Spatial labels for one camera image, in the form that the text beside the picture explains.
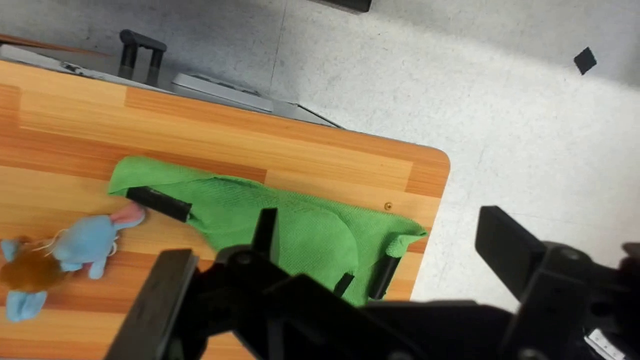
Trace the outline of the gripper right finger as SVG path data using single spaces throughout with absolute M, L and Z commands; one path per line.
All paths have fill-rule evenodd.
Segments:
M 640 243 L 616 268 L 567 244 L 542 241 L 500 207 L 478 212 L 475 250 L 519 301 L 498 348 L 503 360 L 578 360 L 600 330 L 640 360 Z

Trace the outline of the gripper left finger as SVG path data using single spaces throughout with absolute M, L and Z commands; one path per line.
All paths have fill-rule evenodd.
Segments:
M 222 249 L 199 271 L 190 249 L 157 257 L 103 360 L 201 360 L 209 339 L 233 333 L 258 360 L 317 360 L 321 340 L 269 291 L 291 277 L 272 262 L 278 210 L 261 210 L 250 244 Z

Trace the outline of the green cloth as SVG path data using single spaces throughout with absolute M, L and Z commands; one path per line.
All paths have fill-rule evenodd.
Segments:
M 128 156 L 112 171 L 108 192 L 149 189 L 190 205 L 186 223 L 215 251 L 250 243 L 261 210 L 278 210 L 278 265 L 306 274 L 354 306 L 371 300 L 370 285 L 384 256 L 401 258 L 427 230 L 412 219 L 268 187 L 241 177 Z

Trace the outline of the blue and brown plush toy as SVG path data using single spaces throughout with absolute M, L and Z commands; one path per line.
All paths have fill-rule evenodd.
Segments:
M 7 289 L 6 317 L 22 322 L 41 312 L 48 292 L 85 265 L 88 276 L 99 280 L 107 259 L 116 253 L 122 230 L 140 225 L 144 207 L 130 202 L 112 214 L 85 216 L 50 238 L 0 240 L 0 285 Z

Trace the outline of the black cylinder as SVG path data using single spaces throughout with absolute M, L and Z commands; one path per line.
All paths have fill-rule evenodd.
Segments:
M 126 190 L 125 197 L 181 223 L 187 223 L 190 218 L 192 203 L 171 197 L 149 186 L 130 187 Z
M 401 257 L 384 254 L 375 262 L 367 290 L 371 300 L 379 301 L 386 296 L 401 260 Z

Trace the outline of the black square floor marker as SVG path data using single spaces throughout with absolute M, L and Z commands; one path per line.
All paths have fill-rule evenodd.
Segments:
M 574 66 L 578 69 L 581 76 L 594 68 L 598 61 L 590 47 L 585 47 L 578 55 L 573 58 Z

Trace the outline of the brown wooden stick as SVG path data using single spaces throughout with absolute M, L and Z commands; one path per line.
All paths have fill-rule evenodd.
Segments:
M 18 36 L 2 34 L 2 33 L 0 33 L 0 44 L 10 44 L 14 46 L 25 46 L 25 47 L 54 50 L 54 51 L 68 51 L 71 53 L 100 56 L 100 57 L 109 56 L 109 54 L 104 54 L 99 51 L 86 50 L 84 48 L 67 47 L 64 45 L 46 43 L 46 42 L 37 41 L 34 39 L 21 38 Z

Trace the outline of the black furniture foot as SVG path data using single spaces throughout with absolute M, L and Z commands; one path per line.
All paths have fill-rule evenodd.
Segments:
M 310 0 L 334 9 L 343 10 L 353 14 L 365 14 L 371 9 L 373 0 Z

